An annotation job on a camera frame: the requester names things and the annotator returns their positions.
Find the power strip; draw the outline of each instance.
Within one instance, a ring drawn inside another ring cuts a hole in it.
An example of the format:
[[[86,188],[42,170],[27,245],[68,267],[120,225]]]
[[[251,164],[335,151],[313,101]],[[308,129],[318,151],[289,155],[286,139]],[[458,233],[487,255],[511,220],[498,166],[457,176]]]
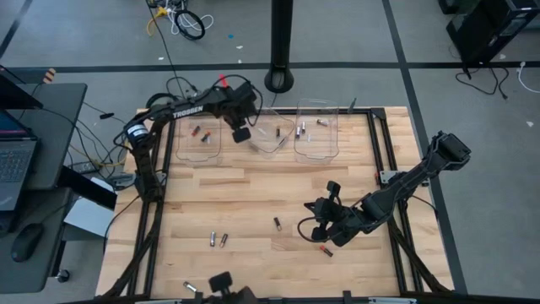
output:
[[[89,174],[89,173],[95,173],[99,171],[100,167],[98,165],[92,164],[89,161],[84,161],[77,164],[73,164],[73,167],[71,169],[77,172],[78,174]]]

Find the laptop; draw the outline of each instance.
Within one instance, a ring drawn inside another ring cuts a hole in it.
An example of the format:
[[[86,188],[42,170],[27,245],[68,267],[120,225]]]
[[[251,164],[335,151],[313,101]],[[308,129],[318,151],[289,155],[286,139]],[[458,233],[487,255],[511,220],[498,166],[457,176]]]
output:
[[[37,145],[28,128],[0,110],[0,212],[15,211]]]

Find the laptop screen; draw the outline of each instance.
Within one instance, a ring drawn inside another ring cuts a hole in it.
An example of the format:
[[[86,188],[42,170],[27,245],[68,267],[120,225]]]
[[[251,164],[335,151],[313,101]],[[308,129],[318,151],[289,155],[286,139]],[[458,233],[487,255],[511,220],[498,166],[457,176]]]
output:
[[[0,111],[0,139],[28,137],[26,130],[5,111]]]

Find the pole base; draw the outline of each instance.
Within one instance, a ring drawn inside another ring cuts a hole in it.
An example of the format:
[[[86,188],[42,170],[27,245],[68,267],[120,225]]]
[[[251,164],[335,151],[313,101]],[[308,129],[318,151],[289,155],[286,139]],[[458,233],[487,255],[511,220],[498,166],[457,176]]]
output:
[[[285,93],[293,88],[294,77],[289,68],[270,66],[264,77],[264,85],[272,93]]]

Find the clear plastic bin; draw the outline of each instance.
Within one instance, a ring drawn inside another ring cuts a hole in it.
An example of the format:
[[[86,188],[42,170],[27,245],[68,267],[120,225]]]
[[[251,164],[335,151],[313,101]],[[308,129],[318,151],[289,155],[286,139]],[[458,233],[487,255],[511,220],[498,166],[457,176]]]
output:
[[[197,115],[177,120],[176,134],[179,138],[173,146],[176,158],[188,166],[219,165],[222,123],[224,122],[221,119],[216,119],[212,115]],[[197,126],[200,130],[193,136]],[[202,141],[207,132],[210,132],[210,136]]]
[[[296,161],[328,165],[339,154],[338,111],[338,105],[329,100],[302,99],[298,102],[294,130]],[[300,128],[300,136],[296,136],[297,128]]]
[[[254,122],[255,118],[250,117],[250,120]],[[255,127],[248,126],[248,128],[251,133],[250,146],[263,158],[272,159],[289,140],[294,130],[294,122],[270,108],[263,107]]]

